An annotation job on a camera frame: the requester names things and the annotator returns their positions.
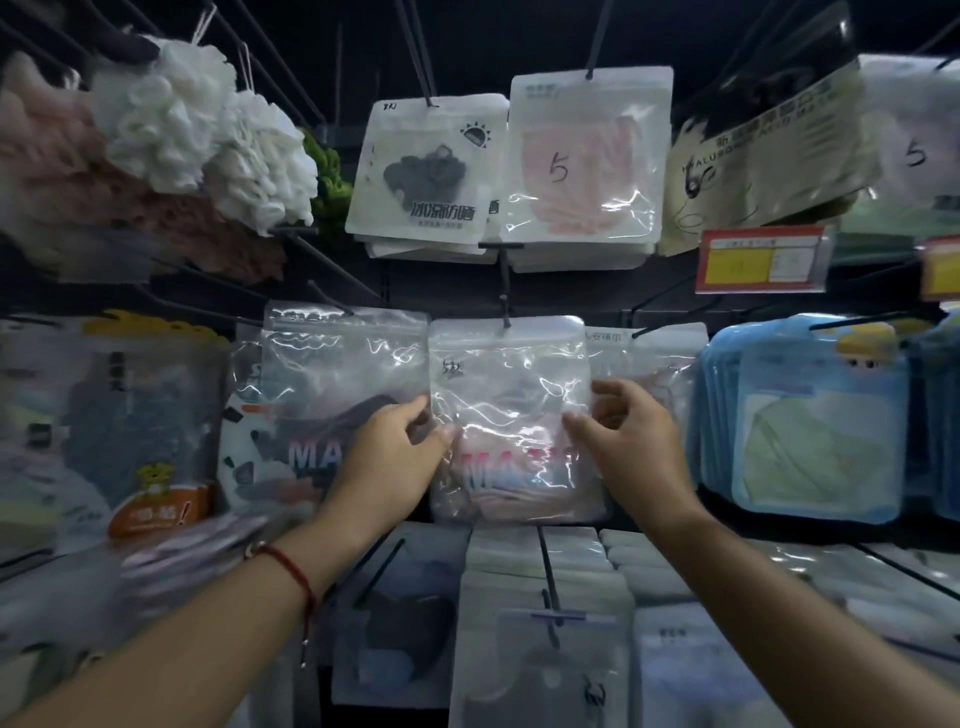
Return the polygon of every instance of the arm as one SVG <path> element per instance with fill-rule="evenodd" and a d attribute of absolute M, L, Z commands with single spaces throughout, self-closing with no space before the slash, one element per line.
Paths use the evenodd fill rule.
<path fill-rule="evenodd" d="M 795 726 L 960 726 L 960 694 L 704 509 L 679 430 L 650 395 L 623 380 L 594 391 L 610 396 L 596 419 L 567 419 L 571 436 Z"/>
<path fill-rule="evenodd" d="M 315 594 L 420 502 L 451 441 L 449 431 L 438 429 L 410 444 L 406 428 L 426 404 L 424 395 L 373 415 L 357 431 L 317 518 L 276 541 Z M 301 625 L 304 604 L 290 574 L 269 556 L 257 556 L 8 725 L 223 725 Z"/>

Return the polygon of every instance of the red string bracelet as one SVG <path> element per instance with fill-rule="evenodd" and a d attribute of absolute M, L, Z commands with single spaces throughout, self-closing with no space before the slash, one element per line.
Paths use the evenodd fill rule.
<path fill-rule="evenodd" d="M 293 559 L 266 541 L 260 541 L 247 546 L 247 552 L 244 554 L 244 558 L 252 559 L 261 553 L 267 554 L 284 567 L 287 573 L 293 577 L 294 581 L 300 584 L 306 592 L 306 606 L 303 608 L 303 642 L 300 643 L 300 668 L 304 668 L 306 667 L 306 648 L 310 644 L 310 619 L 313 617 L 314 610 L 317 608 L 317 597 L 314 595 L 313 590 L 310 589 L 310 581 L 306 578 L 306 574 L 300 570 L 299 566 L 294 564 Z"/>

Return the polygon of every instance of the sun icon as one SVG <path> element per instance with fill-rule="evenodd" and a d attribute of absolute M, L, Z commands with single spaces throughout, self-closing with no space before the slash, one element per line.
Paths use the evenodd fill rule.
<path fill-rule="evenodd" d="M 490 132 L 487 130 L 487 126 L 479 121 L 467 124 L 460 130 L 460 133 L 481 149 L 485 149 L 487 142 L 490 141 Z"/>

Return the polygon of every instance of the hand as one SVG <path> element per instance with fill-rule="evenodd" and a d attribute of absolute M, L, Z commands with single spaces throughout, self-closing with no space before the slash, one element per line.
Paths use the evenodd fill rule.
<path fill-rule="evenodd" d="M 441 425 L 419 445 L 408 429 L 426 423 L 430 399 L 420 395 L 377 410 L 356 431 L 324 508 L 356 522 L 370 541 L 403 521 L 423 497 L 456 427 Z"/>
<path fill-rule="evenodd" d="M 570 438 L 589 450 L 607 490 L 637 525 L 652 532 L 705 515 L 670 413 L 626 379 L 598 379 L 593 391 L 607 395 L 594 405 L 593 417 L 567 412 L 564 425 Z"/>

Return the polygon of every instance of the price tag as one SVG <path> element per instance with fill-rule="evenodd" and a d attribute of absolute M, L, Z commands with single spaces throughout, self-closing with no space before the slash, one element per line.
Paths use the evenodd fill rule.
<path fill-rule="evenodd" d="M 822 292 L 832 256 L 823 226 L 704 231 L 697 293 Z"/>
<path fill-rule="evenodd" d="M 960 299 L 960 236 L 935 237 L 920 246 L 925 301 Z"/>

